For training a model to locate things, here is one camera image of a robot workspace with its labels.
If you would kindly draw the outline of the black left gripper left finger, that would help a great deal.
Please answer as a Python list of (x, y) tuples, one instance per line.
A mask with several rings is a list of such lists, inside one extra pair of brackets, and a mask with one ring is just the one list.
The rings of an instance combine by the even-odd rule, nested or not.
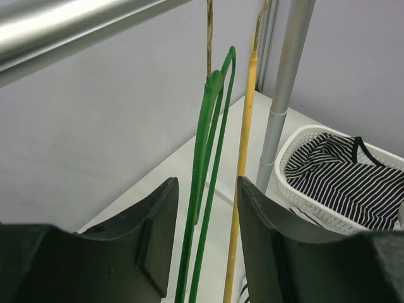
[(160, 302), (169, 286), (179, 181), (83, 233), (1, 226), (2, 302)]

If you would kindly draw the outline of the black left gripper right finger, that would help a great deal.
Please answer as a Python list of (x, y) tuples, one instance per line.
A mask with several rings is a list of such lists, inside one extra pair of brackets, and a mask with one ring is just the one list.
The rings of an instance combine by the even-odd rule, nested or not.
[(237, 181), (252, 302), (402, 302), (403, 232), (341, 235), (318, 227)]

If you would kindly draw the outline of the green hanger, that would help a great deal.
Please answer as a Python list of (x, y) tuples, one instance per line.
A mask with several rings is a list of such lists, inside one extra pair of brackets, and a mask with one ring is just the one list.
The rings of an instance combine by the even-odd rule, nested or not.
[(206, 39), (206, 63), (207, 76), (203, 100), (199, 113), (198, 126), (193, 155), (193, 169), (191, 177), (191, 189), (187, 210), (186, 225), (182, 242), (179, 274), (175, 290), (175, 302), (184, 302), (186, 298), (187, 276), (191, 258), (194, 228), (198, 224), (201, 211), (205, 182), (208, 175), (211, 153), (215, 140), (220, 111), (223, 110), (222, 123), (219, 130), (217, 148), (211, 171), (210, 185), (206, 197), (205, 212), (202, 219), (198, 248), (194, 263), (191, 288), (188, 297), (189, 302), (195, 302), (198, 294), (199, 278), (203, 262), (208, 226), (211, 215), (218, 169), (222, 154), (225, 128), (230, 108), (230, 99), (236, 73), (236, 49), (230, 47), (220, 70), (213, 70), (212, 60), (213, 41), (213, 1), (207, 2), (207, 39)]

